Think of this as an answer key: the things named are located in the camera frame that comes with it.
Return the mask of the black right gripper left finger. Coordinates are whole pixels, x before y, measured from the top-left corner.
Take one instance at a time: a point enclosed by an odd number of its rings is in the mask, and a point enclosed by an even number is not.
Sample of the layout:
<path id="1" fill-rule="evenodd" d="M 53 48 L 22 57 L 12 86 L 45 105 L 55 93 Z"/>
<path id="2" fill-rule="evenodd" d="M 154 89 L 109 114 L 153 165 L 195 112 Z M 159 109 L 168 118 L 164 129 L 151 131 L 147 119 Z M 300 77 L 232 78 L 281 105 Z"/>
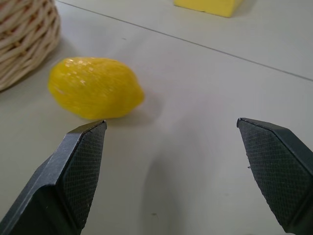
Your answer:
<path id="1" fill-rule="evenodd" d="M 106 129 L 101 120 L 68 132 L 0 221 L 0 235 L 81 235 L 98 184 Z"/>

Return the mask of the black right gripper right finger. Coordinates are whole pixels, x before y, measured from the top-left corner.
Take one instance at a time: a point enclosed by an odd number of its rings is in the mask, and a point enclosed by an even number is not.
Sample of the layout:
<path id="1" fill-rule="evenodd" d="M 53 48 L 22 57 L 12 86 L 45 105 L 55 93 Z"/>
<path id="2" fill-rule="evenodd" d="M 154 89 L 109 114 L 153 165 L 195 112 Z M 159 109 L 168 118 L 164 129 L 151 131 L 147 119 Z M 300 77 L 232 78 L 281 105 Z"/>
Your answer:
<path id="1" fill-rule="evenodd" d="M 239 118 L 253 177 L 286 233 L 313 235 L 313 151 L 291 130 Z"/>

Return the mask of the woven wicker basket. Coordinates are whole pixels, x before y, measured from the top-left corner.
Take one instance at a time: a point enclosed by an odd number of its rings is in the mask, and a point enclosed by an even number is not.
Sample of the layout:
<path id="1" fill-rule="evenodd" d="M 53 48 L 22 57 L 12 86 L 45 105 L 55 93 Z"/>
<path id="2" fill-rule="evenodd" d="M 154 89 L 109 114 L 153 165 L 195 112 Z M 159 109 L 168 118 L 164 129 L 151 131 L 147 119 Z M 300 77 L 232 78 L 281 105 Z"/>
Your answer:
<path id="1" fill-rule="evenodd" d="M 60 34 L 55 0 L 0 0 L 0 92 L 35 70 Z"/>

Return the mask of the yellow lemon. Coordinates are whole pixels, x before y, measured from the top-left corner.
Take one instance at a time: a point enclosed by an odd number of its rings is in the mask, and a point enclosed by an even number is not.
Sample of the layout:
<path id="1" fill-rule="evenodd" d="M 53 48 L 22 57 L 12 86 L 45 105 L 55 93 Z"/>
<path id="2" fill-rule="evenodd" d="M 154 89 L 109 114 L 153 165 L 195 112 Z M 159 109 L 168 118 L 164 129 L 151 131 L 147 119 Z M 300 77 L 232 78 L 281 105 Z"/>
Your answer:
<path id="1" fill-rule="evenodd" d="M 135 73 L 109 58 L 66 58 L 51 69 L 47 86 L 62 108 L 90 120 L 123 117 L 145 98 Z"/>

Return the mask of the yellow block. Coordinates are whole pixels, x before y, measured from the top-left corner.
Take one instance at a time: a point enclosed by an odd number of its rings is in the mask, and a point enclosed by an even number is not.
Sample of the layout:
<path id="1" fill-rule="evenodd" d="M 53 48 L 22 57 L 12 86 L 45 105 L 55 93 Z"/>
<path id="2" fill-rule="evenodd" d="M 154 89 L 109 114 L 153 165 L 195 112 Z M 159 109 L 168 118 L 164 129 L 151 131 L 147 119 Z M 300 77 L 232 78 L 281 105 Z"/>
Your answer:
<path id="1" fill-rule="evenodd" d="M 173 0 L 175 6 L 230 18 L 243 0 Z"/>

